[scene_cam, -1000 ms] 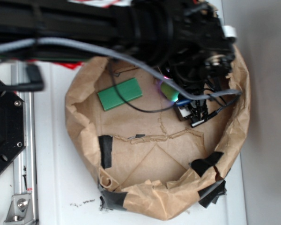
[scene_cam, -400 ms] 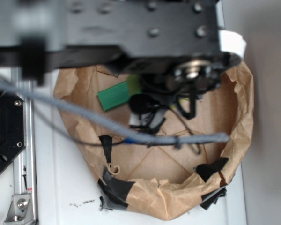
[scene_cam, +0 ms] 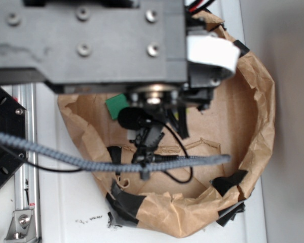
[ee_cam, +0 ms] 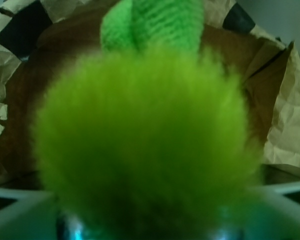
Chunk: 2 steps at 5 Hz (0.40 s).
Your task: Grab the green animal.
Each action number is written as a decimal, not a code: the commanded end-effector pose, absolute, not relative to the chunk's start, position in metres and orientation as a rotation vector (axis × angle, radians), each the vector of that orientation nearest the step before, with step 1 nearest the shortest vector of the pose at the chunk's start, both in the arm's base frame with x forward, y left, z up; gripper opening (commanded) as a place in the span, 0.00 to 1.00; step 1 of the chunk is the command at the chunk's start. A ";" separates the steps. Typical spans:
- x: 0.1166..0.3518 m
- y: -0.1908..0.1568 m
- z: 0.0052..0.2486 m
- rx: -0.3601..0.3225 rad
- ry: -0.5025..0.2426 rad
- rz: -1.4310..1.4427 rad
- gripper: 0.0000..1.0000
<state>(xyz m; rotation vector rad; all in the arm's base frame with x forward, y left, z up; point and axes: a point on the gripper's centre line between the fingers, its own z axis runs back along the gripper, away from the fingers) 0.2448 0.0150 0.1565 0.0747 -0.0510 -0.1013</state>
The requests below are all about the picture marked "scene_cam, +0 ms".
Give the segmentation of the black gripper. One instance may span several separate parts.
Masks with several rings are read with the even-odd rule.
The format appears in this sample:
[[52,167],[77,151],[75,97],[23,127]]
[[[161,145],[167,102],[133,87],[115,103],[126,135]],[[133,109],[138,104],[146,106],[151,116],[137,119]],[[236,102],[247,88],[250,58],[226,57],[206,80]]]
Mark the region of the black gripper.
[[162,70],[155,68],[147,77],[128,84],[128,100],[131,107],[149,114],[167,111],[171,127],[181,139],[186,139],[189,137],[186,108],[208,109],[214,90],[221,82],[220,64],[186,58],[166,59]]

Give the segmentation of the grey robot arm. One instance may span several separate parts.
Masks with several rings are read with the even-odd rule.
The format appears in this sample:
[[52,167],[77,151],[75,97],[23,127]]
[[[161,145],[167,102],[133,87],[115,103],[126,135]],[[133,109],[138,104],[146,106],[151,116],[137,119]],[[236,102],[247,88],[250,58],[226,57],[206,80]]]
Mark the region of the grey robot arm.
[[0,1],[0,86],[45,83],[57,94],[125,93],[150,108],[208,108],[224,69],[194,60],[206,36],[184,1]]

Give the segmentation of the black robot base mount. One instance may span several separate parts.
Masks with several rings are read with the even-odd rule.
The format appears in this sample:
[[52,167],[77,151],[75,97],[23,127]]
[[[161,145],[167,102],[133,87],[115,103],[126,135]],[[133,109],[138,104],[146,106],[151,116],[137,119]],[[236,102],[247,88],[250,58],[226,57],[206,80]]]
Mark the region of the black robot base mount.
[[0,189],[23,164],[26,151],[26,109],[0,87]]

